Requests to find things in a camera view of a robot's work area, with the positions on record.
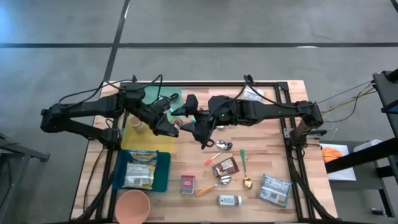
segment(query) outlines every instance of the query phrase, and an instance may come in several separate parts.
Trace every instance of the spoon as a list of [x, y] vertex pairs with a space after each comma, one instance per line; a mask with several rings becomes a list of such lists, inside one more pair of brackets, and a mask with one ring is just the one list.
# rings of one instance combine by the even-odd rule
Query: spoon
[[230, 149], [232, 148], [232, 145], [233, 145], [233, 144], [232, 144], [231, 142], [227, 143], [227, 142], [224, 142], [224, 141], [222, 141], [222, 140], [217, 141], [217, 142], [216, 142], [216, 146], [219, 147], [220, 149], [222, 149], [222, 151], [219, 152], [219, 153], [217, 153], [217, 154], [216, 154], [215, 156], [213, 156], [212, 158], [206, 160], [206, 161], [205, 161], [205, 165], [210, 164], [214, 159], [216, 159], [216, 158], [217, 158], [219, 155], [221, 155], [223, 152], [226, 152], [226, 151], [230, 150]]
[[247, 189], [251, 189], [253, 187], [253, 183], [251, 182], [251, 179], [248, 177], [248, 173], [246, 172], [246, 160], [244, 159], [244, 150], [241, 149], [241, 157], [242, 157], [242, 162], [243, 162], [243, 169], [244, 169], [244, 179], [243, 179], [243, 185]]
[[200, 196], [204, 195], [205, 193], [211, 191], [213, 188], [217, 187], [217, 185], [219, 185], [219, 184], [221, 184], [221, 185], [229, 184], [231, 182], [231, 180], [232, 180], [232, 177], [230, 175], [224, 175], [224, 176], [220, 177], [220, 181], [217, 184], [213, 184], [203, 190], [200, 190], [199, 192], [197, 192], [195, 194], [195, 196], [200, 197]]

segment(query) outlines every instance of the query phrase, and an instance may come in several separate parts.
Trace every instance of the orange handle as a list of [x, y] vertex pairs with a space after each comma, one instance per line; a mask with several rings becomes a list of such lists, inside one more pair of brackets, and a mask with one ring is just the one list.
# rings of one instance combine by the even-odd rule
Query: orange handle
[[219, 155], [220, 155], [221, 153], [223, 153], [223, 152], [224, 152], [224, 151], [221, 151], [221, 152], [217, 153], [215, 156], [213, 156], [212, 158], [206, 160], [206, 161], [205, 161], [205, 165], [210, 164], [214, 159], [217, 158], [217, 156], [219, 156]]
[[211, 191], [211, 190], [212, 190], [213, 188], [215, 188], [215, 187], [216, 187], [216, 185], [211, 185], [211, 186], [209, 186], [209, 187], [207, 187], [207, 188], [205, 188], [205, 189], [200, 190], [199, 192], [197, 192], [197, 193], [195, 194], [195, 196], [196, 196], [196, 197], [200, 197], [200, 196], [204, 195], [205, 193]]

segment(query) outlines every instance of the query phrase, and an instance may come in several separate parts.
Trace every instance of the orange object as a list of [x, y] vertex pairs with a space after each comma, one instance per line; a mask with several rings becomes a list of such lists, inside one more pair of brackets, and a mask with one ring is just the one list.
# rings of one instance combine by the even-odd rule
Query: orange object
[[342, 153], [337, 149], [333, 149], [331, 147], [324, 147], [322, 149], [322, 157], [324, 162], [333, 161], [341, 156], [343, 156]]
[[141, 224], [150, 211], [148, 196], [140, 190], [130, 190], [118, 200], [115, 216], [120, 224]]

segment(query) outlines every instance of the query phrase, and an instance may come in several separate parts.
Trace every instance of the gold spoon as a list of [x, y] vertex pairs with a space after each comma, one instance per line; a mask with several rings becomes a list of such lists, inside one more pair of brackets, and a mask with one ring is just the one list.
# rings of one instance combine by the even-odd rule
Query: gold spoon
[[248, 177], [248, 173], [246, 172], [246, 161], [244, 159], [244, 150], [241, 149], [241, 157], [242, 157], [242, 162], [243, 162], [243, 169], [244, 169], [244, 180], [243, 180], [243, 185], [247, 189], [251, 189], [253, 187], [253, 183], [251, 182], [251, 179]]

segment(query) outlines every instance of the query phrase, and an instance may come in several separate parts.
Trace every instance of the white container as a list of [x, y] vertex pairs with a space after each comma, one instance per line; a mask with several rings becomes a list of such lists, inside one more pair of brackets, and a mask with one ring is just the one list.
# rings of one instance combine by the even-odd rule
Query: white container
[[366, 142], [366, 143], [364, 143], [364, 144], [361, 144], [361, 145], [356, 146], [356, 147], [354, 148], [354, 152], [358, 152], [358, 151], [360, 151], [360, 150], [369, 148], [369, 147], [371, 147], [371, 146], [375, 146], [375, 145], [379, 144], [380, 142], [382, 142], [382, 141], [380, 141], [380, 140], [378, 140], [378, 139], [374, 139], [374, 140], [372, 140], [372, 141], [368, 141], [368, 142]]

